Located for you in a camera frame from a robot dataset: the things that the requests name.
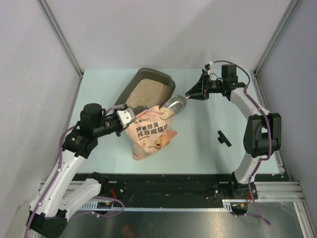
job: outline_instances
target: litter scoop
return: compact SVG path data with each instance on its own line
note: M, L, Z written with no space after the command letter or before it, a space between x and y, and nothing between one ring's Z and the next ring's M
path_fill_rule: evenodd
M161 108L160 112L164 113L160 118L162 120L170 119L179 114L186 107L186 99L189 97L173 96Z

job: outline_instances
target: metal floor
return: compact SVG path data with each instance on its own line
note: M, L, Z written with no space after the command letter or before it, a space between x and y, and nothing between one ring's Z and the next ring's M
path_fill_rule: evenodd
M292 202L259 203L268 227L253 217L228 212L124 212L118 217L87 215L71 220L61 238L302 238ZM249 213L254 213L253 205Z

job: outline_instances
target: small black handle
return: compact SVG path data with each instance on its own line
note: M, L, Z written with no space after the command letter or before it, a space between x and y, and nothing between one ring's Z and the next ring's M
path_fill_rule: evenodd
M230 141L227 139L227 137L225 137L225 135L222 133L221 130L218 131L218 134L220 135L220 137L218 137L218 141L222 144L223 142L226 143L226 145L228 147L230 147L232 144L230 143Z

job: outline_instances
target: robotic arm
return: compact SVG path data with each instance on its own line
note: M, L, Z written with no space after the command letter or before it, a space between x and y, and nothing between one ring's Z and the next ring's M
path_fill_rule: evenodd
M209 93L221 93L238 107L248 121L243 138L246 153L232 178L237 189L242 187L242 184L248 184L249 178L253 182L260 162L267 160L274 151L280 149L281 116L278 113L272 114L251 97L247 85L238 82L235 64L222 65L222 78L210 80L212 64L210 62L205 65L199 81L186 93L186 96L190 99L207 100Z
M250 182L254 181L261 161L269 159L271 154L280 148L281 116L270 113L250 96L247 85L238 82L236 67L235 64L222 65L222 78L210 80L211 63L205 65L199 81L186 96L190 99L207 100L209 93L221 93L235 104L247 119L243 139L246 154L229 183L232 186L232 194L245 196L248 183L250 185ZM37 197L31 202L25 238L29 228L47 238L59 237L71 216L84 203L100 193L109 191L107 177L92 173L80 188L63 198L77 170L97 146L98 138L114 132L120 136L134 120L134 112L126 106L117 108L108 116L99 104L87 104L84 107L80 121L65 138L59 161Z
M83 204L100 192L108 192L107 178L92 173L80 188L63 198L74 175L97 146L98 138L114 132L120 136L134 121L133 110L125 105L108 116L99 104L87 104L84 107L80 121L65 138L59 161L30 204L30 217L24 237L28 236L28 226L45 237L59 237L71 216Z

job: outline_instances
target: red wire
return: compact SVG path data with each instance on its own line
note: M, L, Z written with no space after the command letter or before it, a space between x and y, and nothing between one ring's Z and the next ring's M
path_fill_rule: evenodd
M115 195L115 193L114 193L113 189L111 189L111 190L110 190L110 192L112 193L112 198L117 199L117 195Z
M250 202L252 202L251 196L249 195L248 192L246 192L246 197L247 197L247 200L250 200L250 201L248 202L248 204L249 204Z

